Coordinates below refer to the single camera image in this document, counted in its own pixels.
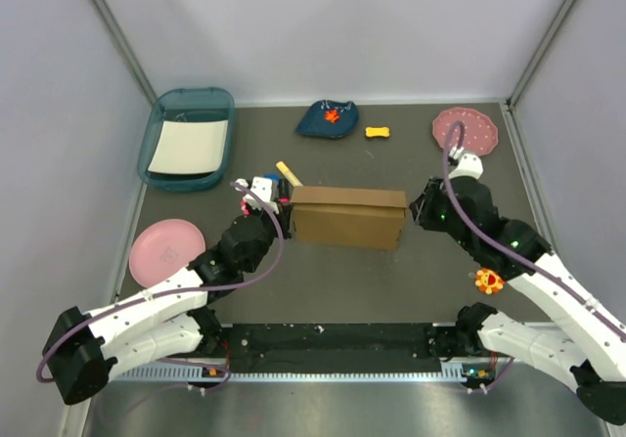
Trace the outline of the brown cardboard box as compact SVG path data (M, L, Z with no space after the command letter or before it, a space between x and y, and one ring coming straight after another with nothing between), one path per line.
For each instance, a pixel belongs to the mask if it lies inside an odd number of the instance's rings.
M291 206L299 242L393 250L408 203L403 191L299 186Z

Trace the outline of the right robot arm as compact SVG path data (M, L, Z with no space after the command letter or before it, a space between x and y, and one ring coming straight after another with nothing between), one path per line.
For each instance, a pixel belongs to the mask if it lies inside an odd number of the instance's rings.
M456 341L466 353L507 355L571 390L600 419L625 422L625 325L575 280L528 224L502 217L490 190L471 176L431 178L409 205L414 222L445 233L494 276L531 300L559 328L541 333L480 302L462 308Z

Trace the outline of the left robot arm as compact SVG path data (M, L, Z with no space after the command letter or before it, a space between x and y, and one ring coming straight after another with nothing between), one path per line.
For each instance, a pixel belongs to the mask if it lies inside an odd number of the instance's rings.
M219 242L164 281L112 305L71 307L55 321L36 377L76 405L137 366L197 351L211 355L222 333L208 305L262 279L272 244L289 239L291 209L250 209Z

